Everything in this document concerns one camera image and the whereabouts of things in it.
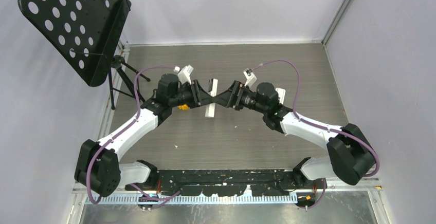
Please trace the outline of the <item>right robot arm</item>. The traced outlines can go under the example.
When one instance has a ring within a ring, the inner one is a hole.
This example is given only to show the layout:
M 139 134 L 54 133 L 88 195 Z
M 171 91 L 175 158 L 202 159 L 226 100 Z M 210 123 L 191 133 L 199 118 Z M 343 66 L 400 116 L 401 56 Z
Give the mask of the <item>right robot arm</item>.
M 309 141 L 327 151 L 323 158 L 307 157 L 293 168 L 296 186 L 307 188 L 314 180 L 337 177 L 349 185 L 357 185 L 363 177 L 375 175 L 379 158 L 359 127 L 329 125 L 305 117 L 295 108 L 284 106 L 285 90 L 263 82 L 256 91 L 239 81 L 215 96 L 214 102 L 240 110 L 248 108 L 263 114 L 267 127 L 285 135 Z

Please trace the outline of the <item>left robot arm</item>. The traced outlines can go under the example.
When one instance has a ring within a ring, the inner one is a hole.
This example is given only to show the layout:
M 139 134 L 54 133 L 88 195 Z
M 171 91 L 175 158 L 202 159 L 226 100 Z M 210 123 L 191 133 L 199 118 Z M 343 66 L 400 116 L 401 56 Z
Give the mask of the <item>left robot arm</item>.
M 209 90 L 201 88 L 198 81 L 182 82 L 175 74 L 161 77 L 153 95 L 140 104 L 139 110 L 111 134 L 93 141 L 86 140 L 79 152 L 75 181 L 86 187 L 92 203 L 107 197 L 116 188 L 139 184 L 145 190 L 157 186 L 156 166 L 137 160 L 121 164 L 120 159 L 147 133 L 159 127 L 171 114 L 173 108 L 186 105 L 196 108 L 212 103 L 217 91 L 217 79 L 211 79 Z

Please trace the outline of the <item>black music stand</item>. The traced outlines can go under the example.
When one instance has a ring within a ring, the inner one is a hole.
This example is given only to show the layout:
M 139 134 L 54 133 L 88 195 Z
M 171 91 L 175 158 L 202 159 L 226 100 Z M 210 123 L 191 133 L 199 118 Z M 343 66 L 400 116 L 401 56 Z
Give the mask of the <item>black music stand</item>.
M 102 85 L 112 69 L 121 72 L 115 51 L 129 0 L 17 0 L 23 16 L 54 46 L 90 87 Z

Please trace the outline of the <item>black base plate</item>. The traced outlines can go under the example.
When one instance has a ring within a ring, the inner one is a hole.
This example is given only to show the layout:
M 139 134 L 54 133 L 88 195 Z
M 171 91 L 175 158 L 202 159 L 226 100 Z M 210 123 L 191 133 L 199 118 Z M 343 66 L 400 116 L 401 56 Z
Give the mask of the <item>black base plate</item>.
M 159 170 L 152 172 L 144 183 L 126 185 L 126 190 L 143 191 L 171 196 L 207 197 L 241 196 L 251 191 L 252 196 L 285 196 L 295 190 L 314 193 L 323 189 L 323 181 L 304 179 L 302 174 L 282 169 L 246 170 Z

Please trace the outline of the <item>yellow orange toy block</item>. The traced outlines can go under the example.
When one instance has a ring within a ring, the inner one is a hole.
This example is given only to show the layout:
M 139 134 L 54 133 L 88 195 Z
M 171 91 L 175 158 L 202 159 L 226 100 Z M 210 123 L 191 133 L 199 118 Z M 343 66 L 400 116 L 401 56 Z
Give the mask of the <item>yellow orange toy block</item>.
M 188 106 L 187 104 L 179 105 L 179 106 L 178 106 L 178 109 L 180 109 L 180 110 L 188 110 L 188 109 L 189 109 L 189 106 Z

